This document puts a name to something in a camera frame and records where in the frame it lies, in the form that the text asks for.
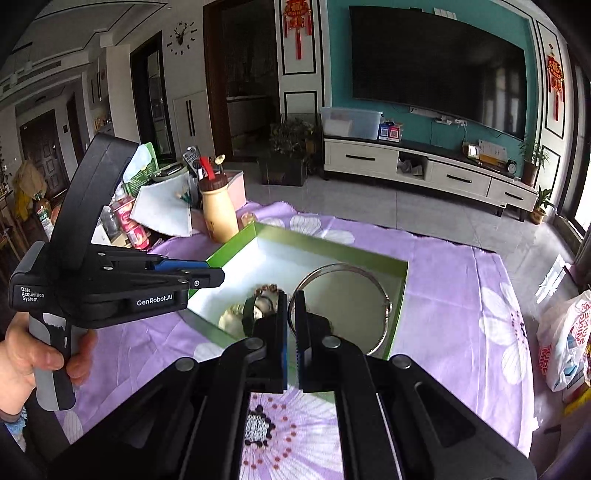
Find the hand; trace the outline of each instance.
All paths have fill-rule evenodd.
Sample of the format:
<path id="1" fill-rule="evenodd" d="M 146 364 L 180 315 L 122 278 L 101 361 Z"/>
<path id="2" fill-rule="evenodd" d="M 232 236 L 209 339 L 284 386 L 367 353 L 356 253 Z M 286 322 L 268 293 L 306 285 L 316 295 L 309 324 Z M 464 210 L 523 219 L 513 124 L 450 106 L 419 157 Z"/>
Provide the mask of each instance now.
<path id="1" fill-rule="evenodd" d="M 80 339 L 79 353 L 66 365 L 72 384 L 82 385 L 88 379 L 97 341 L 94 330 Z M 8 326 L 6 339 L 0 343 L 0 410 L 9 414 L 20 411 L 35 388 L 34 367 L 54 371 L 63 366 L 60 352 L 29 333 L 28 313 L 18 312 Z"/>

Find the tile floor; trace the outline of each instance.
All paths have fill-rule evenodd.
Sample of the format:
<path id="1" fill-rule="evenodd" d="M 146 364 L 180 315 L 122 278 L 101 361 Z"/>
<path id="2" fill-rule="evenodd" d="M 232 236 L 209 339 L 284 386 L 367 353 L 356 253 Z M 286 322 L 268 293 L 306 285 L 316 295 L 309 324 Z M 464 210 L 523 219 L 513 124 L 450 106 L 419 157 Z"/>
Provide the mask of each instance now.
<path id="1" fill-rule="evenodd" d="M 522 223 L 516 210 L 506 210 L 499 218 L 494 208 L 478 202 L 434 196 L 393 182 L 311 177 L 303 187 L 265 186 L 260 184 L 254 163 L 231 164 L 228 168 L 245 171 L 246 196 L 254 202 L 282 200 L 304 212 L 374 223 L 497 252 L 521 306 L 534 357 L 534 414 L 540 428 L 534 432 L 530 458 L 538 473 L 550 464 L 558 434 L 544 431 L 560 420 L 561 398 L 547 388 L 536 367 L 537 320 L 549 306 L 579 293 L 561 268 L 563 262 L 573 260 L 573 254 L 552 226 L 536 226 L 527 220 Z"/>

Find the black television screen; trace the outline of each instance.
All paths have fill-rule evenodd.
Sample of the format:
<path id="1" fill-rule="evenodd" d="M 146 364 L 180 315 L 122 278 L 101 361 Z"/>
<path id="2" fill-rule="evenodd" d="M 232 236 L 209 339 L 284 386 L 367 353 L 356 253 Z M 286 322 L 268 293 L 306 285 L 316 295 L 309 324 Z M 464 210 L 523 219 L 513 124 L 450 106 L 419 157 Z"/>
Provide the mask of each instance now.
<path id="1" fill-rule="evenodd" d="M 451 18 L 349 7 L 353 97 L 404 103 L 523 139 L 523 49 Z"/>

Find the red pen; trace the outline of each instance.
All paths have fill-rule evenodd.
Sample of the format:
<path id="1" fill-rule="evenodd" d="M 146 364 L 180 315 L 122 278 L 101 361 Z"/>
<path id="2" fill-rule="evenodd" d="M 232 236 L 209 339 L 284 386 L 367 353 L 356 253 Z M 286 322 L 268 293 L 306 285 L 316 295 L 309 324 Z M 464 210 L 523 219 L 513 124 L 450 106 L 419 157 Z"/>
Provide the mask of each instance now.
<path id="1" fill-rule="evenodd" d="M 209 180 L 215 180 L 216 176 L 215 176 L 215 173 L 213 172 L 213 168 L 212 168 L 211 163 L 209 163 L 209 158 L 201 157 L 200 161 L 201 161 L 201 166 L 205 169 L 205 172 L 207 173 L 207 178 Z"/>

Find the metal bolt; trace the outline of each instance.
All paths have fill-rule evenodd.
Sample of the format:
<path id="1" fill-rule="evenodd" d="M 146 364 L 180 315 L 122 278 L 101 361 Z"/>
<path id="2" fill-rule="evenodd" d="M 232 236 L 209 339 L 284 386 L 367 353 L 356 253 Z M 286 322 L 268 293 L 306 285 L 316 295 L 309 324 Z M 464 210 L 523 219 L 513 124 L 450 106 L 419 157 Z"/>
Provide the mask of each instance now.
<path id="1" fill-rule="evenodd" d="M 246 348 L 249 350 L 258 350 L 259 348 L 262 348 L 264 344 L 265 342 L 259 337 L 250 337 L 244 340 L 244 345 L 246 345 Z"/>
<path id="2" fill-rule="evenodd" d="M 410 359 L 409 356 L 406 355 L 395 355 L 392 358 L 392 363 L 395 367 L 401 368 L 402 370 L 410 367 L 413 364 L 413 361 Z"/>
<path id="3" fill-rule="evenodd" d="M 338 348 L 340 347 L 340 338 L 327 335 L 322 339 L 322 345 L 326 348 Z"/>
<path id="4" fill-rule="evenodd" d="M 174 363 L 174 366 L 179 372 L 188 372 L 188 371 L 192 370 L 193 367 L 195 366 L 195 360 L 193 360 L 192 358 L 188 358 L 188 357 L 179 358 Z"/>

